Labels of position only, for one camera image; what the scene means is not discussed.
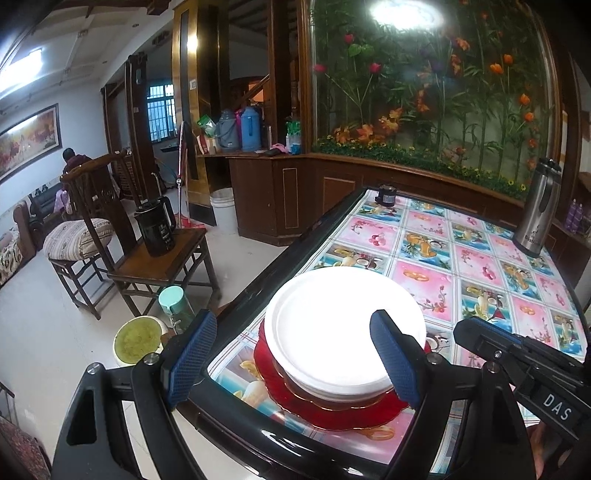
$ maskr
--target window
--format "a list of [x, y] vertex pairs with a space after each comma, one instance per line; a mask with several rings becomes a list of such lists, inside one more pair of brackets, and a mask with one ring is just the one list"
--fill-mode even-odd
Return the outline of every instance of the window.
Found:
[[174, 111], [172, 84], [155, 85], [148, 93], [148, 123], [152, 142], [159, 142], [176, 135], [177, 120]]

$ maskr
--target cushioned stool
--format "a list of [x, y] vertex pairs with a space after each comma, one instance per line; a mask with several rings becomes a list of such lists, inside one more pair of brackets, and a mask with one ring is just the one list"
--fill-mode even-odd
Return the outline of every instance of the cushioned stool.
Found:
[[[108, 220], [94, 218], [92, 219], [92, 224], [100, 238], [100, 243], [105, 247], [109, 245], [113, 238], [113, 227], [111, 223]], [[99, 251], [93, 242], [84, 220], [64, 222], [54, 228], [47, 235], [45, 243], [43, 243], [43, 251], [53, 265], [58, 278], [74, 304], [77, 307], [90, 311], [97, 320], [100, 320], [96, 306], [109, 293], [114, 284], [109, 285], [94, 302], [90, 300], [84, 291], [84, 286], [94, 276], [97, 276], [103, 282], [105, 279], [101, 273], [107, 273], [104, 268], [100, 268], [96, 264], [96, 261], [100, 258]], [[76, 271], [74, 270], [74, 266], [79, 262], [82, 262], [82, 266]], [[80, 283], [80, 278], [90, 267], [94, 269], [94, 272], [83, 283]], [[72, 290], [66, 280], [67, 278], [72, 281], [76, 288], [75, 290]], [[82, 301], [77, 298], [78, 295], [82, 297]]]

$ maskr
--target black kettle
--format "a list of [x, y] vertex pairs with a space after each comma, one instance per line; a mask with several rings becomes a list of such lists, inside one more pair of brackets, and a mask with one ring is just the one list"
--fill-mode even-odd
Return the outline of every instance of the black kettle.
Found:
[[174, 248], [173, 232], [177, 221], [168, 197], [160, 197], [140, 205], [135, 212], [135, 219], [144, 237], [146, 249], [152, 257], [160, 257]]

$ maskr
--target hand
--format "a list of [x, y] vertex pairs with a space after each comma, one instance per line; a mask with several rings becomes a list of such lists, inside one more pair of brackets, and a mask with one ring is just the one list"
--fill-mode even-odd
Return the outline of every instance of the hand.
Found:
[[[530, 438], [531, 453], [534, 455], [535, 477], [538, 479], [544, 473], [544, 432], [546, 425], [542, 422], [537, 425], [528, 427], [527, 435]], [[558, 467], [560, 468], [566, 459], [569, 457], [571, 450], [567, 450], [558, 459]]]

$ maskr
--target fruit-patterned tablecloth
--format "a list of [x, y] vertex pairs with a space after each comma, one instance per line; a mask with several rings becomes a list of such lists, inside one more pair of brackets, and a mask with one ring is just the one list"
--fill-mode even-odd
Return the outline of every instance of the fruit-patterned tablecloth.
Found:
[[[481, 367], [483, 361], [453, 342], [456, 322], [477, 315], [508, 332], [536, 338], [581, 361], [587, 343], [577, 310], [547, 251], [526, 257], [512, 232], [437, 205], [398, 196], [393, 208], [374, 202], [368, 190], [298, 272], [315, 268], [366, 268], [387, 275], [421, 306], [427, 340], [450, 362]], [[363, 301], [372, 295], [360, 291]], [[270, 418], [326, 445], [388, 463], [413, 417], [411, 409], [374, 429], [330, 432], [286, 412], [268, 396], [253, 360], [264, 310], [209, 365], [211, 378]], [[456, 402], [433, 472], [445, 472], [459, 431]], [[526, 424], [538, 420], [522, 407]]]

